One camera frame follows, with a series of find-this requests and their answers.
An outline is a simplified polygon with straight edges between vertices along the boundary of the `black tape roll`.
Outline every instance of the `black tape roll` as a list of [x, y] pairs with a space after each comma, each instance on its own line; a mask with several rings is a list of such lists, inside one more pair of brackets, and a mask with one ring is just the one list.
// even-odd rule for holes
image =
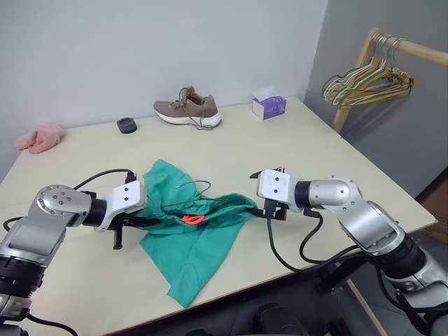
[[122, 118], [117, 121], [117, 126], [123, 134], [129, 134], [137, 131], [137, 124], [132, 118]]

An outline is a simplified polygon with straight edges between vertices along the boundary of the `robotic arm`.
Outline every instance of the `robotic arm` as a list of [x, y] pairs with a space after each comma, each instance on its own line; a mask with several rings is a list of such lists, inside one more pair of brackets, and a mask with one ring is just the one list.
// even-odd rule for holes
[[121, 248], [124, 225], [148, 226], [157, 219], [138, 218], [132, 213], [146, 207], [145, 188], [131, 174], [126, 184], [114, 188], [106, 199], [92, 192], [80, 192], [65, 185], [41, 189], [28, 216], [22, 217], [0, 243], [0, 335], [28, 335], [16, 325], [29, 314], [31, 295], [40, 287], [67, 228], [80, 224], [95, 231], [115, 231], [114, 249]]
[[331, 176], [303, 181], [267, 169], [258, 174], [257, 195], [286, 204], [293, 212], [304, 208], [329, 210], [369, 262], [381, 269], [397, 289], [397, 297], [409, 308], [406, 312], [414, 326], [424, 334], [430, 330], [431, 335], [448, 335], [447, 271], [378, 204], [365, 201], [353, 180]]

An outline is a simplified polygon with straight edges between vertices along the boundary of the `white shoe sole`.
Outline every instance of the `white shoe sole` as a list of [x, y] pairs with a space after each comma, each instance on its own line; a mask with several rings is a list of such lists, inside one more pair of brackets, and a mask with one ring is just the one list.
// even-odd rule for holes
[[158, 113], [157, 111], [156, 113], [161, 119], [163, 119], [167, 123], [175, 125], [187, 125], [187, 124], [195, 125], [195, 123], [193, 122], [195, 121], [198, 125], [215, 127], [221, 121], [221, 114], [219, 112], [217, 112], [217, 114], [215, 114], [213, 117], [209, 118], [191, 117], [192, 120], [189, 117], [174, 118]]

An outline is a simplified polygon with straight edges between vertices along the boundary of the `clothes hanger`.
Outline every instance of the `clothes hanger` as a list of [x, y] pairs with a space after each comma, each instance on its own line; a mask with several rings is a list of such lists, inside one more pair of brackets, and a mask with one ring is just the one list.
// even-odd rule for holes
[[[403, 38], [397, 38], [389, 46], [387, 50], [387, 59], [391, 63], [395, 62], [395, 50], [398, 47], [398, 44], [403, 40]], [[339, 102], [339, 107], [352, 107], [369, 104], [372, 102], [379, 102], [381, 100], [397, 97], [399, 95], [404, 97], [404, 94], [410, 94], [414, 86], [413, 77], [409, 77], [404, 71], [400, 71], [396, 67], [391, 68], [389, 76], [393, 79], [390, 83], [376, 85], [376, 88], [381, 88], [381, 90], [374, 90], [372, 92], [371, 90], [363, 90], [363, 87], [361, 86], [360, 92], [350, 92], [350, 94], [346, 95], [346, 97]], [[375, 81], [378, 77], [379, 75], [376, 76], [376, 78], [371, 78], [370, 81]]]
[[356, 74], [360, 74], [363, 71], [369, 69], [372, 65], [373, 62], [375, 60], [375, 57], [372, 57], [372, 59], [370, 60], [369, 64], [366, 64], [365, 66], [360, 66], [358, 68], [354, 68], [352, 70], [349, 70], [345, 75], [343, 75], [343, 77], [335, 75], [333, 77], [331, 77], [330, 79], [328, 79], [322, 87], [322, 98], [324, 98], [325, 100], [327, 100], [327, 96], [328, 93], [331, 92], [337, 85], [339, 85], [340, 83], [347, 83], [348, 81], [351, 80], [351, 78], [354, 77], [354, 75]]
[[340, 91], [338, 91], [331, 101], [331, 104], [333, 106], [339, 105], [341, 100], [344, 97], [346, 97], [352, 90], [365, 90], [369, 83], [372, 83], [373, 81], [382, 78], [382, 76], [389, 73], [387, 69], [387, 61], [384, 57], [384, 53], [382, 50], [384, 43], [387, 41], [389, 37], [391, 37], [390, 34], [379, 35], [375, 48], [375, 54], [378, 55], [379, 53], [381, 53], [381, 61], [379, 58], [377, 58], [371, 69], [373, 71], [367, 71], [366, 73], [363, 73], [360, 76], [355, 76], [353, 82], [349, 87], [344, 87]]
[[[381, 33], [377, 33], [372, 37], [372, 40], [374, 41], [375, 39], [378, 39], [379, 37], [381, 37], [383, 34]], [[377, 44], [376, 44], [376, 52], [374, 53], [374, 55], [372, 56], [372, 58], [370, 59], [370, 63], [366, 64], [365, 66], [360, 66], [357, 67], [355, 69], [349, 70], [343, 77], [340, 77], [338, 75], [333, 76], [332, 78], [330, 78], [329, 80], [327, 80], [327, 82], [324, 83], [322, 91], [323, 91], [323, 98], [328, 100], [328, 93], [329, 91], [333, 90], [338, 83], [343, 83], [343, 84], [347, 84], [350, 81], [352, 81], [354, 79], [355, 75], [358, 74], [365, 74], [366, 71], [368, 71], [369, 69], [376, 69], [379, 65], [379, 61], [375, 62], [376, 56], [377, 55]]]
[[205, 189], [201, 190], [199, 192], [199, 196], [194, 198], [194, 199], [189, 199], [188, 201], [182, 201], [182, 202], [171, 203], [171, 204], [163, 204], [162, 208], [174, 207], [175, 205], [186, 204], [186, 203], [191, 203], [191, 202], [196, 202], [196, 201], [216, 201], [216, 202], [231, 202], [231, 201], [235, 201], [235, 199], [229, 199], [229, 198], [223, 198], [223, 197], [219, 197], [219, 198], [204, 197], [202, 194], [205, 193], [208, 189], [211, 188], [211, 183], [206, 181], [206, 180], [189, 181], [189, 182], [182, 183], [181, 185], [178, 185], [178, 186], [176, 186], [174, 188], [175, 189], [179, 189], [179, 188], [182, 188], [183, 186], [186, 186], [187, 184], [190, 184], [190, 183], [206, 183], [208, 186]]
[[379, 51], [381, 51], [381, 64], [379, 65], [379, 67], [373, 72], [368, 73], [366, 76], [357, 77], [354, 81], [354, 85], [352, 85], [351, 87], [346, 87], [335, 94], [333, 100], [331, 101], [331, 104], [333, 106], [341, 106], [342, 101], [354, 90], [365, 91], [369, 87], [369, 84], [390, 75], [392, 66], [388, 64], [387, 59], [385, 58], [385, 55], [382, 51], [383, 45], [389, 37], [391, 37], [391, 35], [382, 34], [378, 39], [376, 53], [378, 54]]

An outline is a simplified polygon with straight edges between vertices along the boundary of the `pink cloth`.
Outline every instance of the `pink cloth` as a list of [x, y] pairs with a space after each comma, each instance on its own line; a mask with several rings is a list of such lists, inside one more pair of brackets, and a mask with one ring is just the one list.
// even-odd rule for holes
[[15, 146], [21, 151], [28, 148], [31, 154], [42, 153], [56, 146], [61, 141], [63, 133], [64, 130], [58, 125], [38, 125], [30, 133], [17, 139]]

